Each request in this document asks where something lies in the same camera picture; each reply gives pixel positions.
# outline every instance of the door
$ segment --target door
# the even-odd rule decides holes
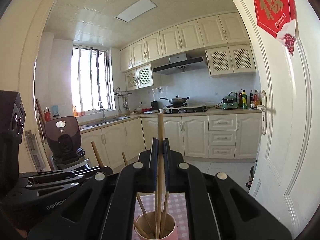
[[[137,70],[132,70],[125,73],[125,82],[127,85],[127,90],[134,90],[138,89],[138,77],[137,77]]]
[[[179,24],[178,31],[182,51],[204,47],[197,20]]]
[[[155,33],[144,39],[147,62],[162,58],[160,33]]]
[[[201,18],[197,21],[205,47],[227,44],[227,38],[218,15]]]
[[[132,68],[131,46],[120,51],[121,72],[125,72]]]
[[[250,43],[247,29],[239,13],[226,13],[219,15],[222,28],[228,43],[246,42]]]
[[[144,41],[137,41],[131,45],[132,67],[140,66],[146,63],[146,51],[144,49]]]
[[[233,73],[230,51],[228,47],[206,49],[211,76]]]
[[[144,88],[153,85],[151,65],[137,69],[138,87]]]
[[[141,122],[146,150],[150,150],[152,147],[153,138],[158,138],[158,118],[142,117]]]
[[[99,166],[99,164],[96,155],[94,154],[91,142],[95,143],[103,165],[110,166],[107,152],[104,147],[104,138],[102,136],[101,129],[81,134],[81,147],[84,149],[84,156],[85,158],[90,159],[91,167],[96,167]]]
[[[183,116],[184,155],[209,157],[208,116]]]
[[[170,149],[184,155],[181,117],[164,117],[164,137],[169,139]]]
[[[256,158],[261,127],[261,113],[237,114],[235,158]]]
[[[105,148],[112,169],[124,163],[122,153],[127,153],[126,134],[123,123],[114,124],[101,129]]]
[[[125,153],[127,160],[130,160],[146,150],[142,132],[141,118],[124,122],[124,131],[128,152]]]
[[[251,47],[249,44],[230,46],[229,51],[234,73],[256,71]]]
[[[163,57],[182,52],[177,26],[160,31],[160,41]]]

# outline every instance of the ceiling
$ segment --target ceiling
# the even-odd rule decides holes
[[[57,0],[44,31],[78,44],[123,48],[170,25],[235,11],[232,0],[151,0],[158,7],[126,23],[115,19],[138,0]]]

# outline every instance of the kitchen sink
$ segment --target kitchen sink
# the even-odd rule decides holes
[[[116,121],[127,119],[127,118],[129,118],[129,116],[113,117],[113,118],[107,119],[105,121],[101,120],[101,121],[96,121],[96,122],[83,124],[82,126],[95,127],[95,126],[98,126],[98,125],[103,125],[103,124],[106,124],[106,123],[112,123],[112,122],[116,122]]]

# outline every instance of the green appliance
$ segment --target green appliance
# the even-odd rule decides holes
[[[239,107],[236,96],[226,96],[222,99],[222,108],[223,109],[237,109]]]

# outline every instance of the ceiling light panel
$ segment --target ceiling light panel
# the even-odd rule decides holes
[[[129,6],[122,13],[116,16],[117,19],[129,22],[132,19],[138,17],[139,15],[151,10],[152,8],[157,7],[150,0],[139,0],[133,5]]]

